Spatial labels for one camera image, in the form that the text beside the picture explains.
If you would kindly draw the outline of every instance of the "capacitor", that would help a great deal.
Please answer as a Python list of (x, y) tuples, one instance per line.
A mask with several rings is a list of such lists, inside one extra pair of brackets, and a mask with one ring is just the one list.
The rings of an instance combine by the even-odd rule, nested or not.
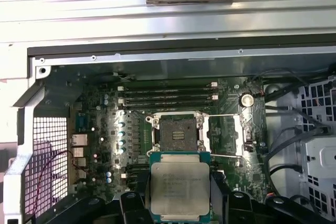
[(254, 104), (254, 97), (251, 94), (243, 94), (240, 98), (239, 98), (239, 104), (242, 107), (252, 107)]
[(123, 154), (125, 151), (126, 151), (125, 148), (120, 148), (120, 149), (118, 150), (118, 153), (119, 153), (119, 154)]
[(119, 131), (119, 132), (118, 132), (118, 136), (119, 136), (119, 137), (125, 136), (125, 131)]

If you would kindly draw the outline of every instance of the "metal frame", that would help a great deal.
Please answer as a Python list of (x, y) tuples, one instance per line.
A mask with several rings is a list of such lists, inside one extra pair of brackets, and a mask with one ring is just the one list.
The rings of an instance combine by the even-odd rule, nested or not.
[(91, 63), (132, 62), (149, 60), (212, 60), (216, 58), (285, 56), (285, 55), (314, 55), (331, 54), (336, 46), (331, 47), (298, 47), (298, 48), (269, 48), (269, 49), (238, 49), (222, 51), (166, 52), (153, 54), (120, 54), (114, 55), (84, 55), (82, 57), (39, 58), (34, 60), (35, 66), (78, 65)]
[(0, 35), (0, 41), (29, 47), (334, 33), (335, 3), (235, 0), (214, 5), (146, 6), (145, 0), (1, 0), (0, 28), (8, 32)]
[(18, 146), (17, 156), (4, 177), (4, 215), (5, 223), (17, 220), (24, 223), (25, 211), (25, 168), (33, 155), (34, 109), (43, 100), (42, 87), (24, 107), (24, 143)]

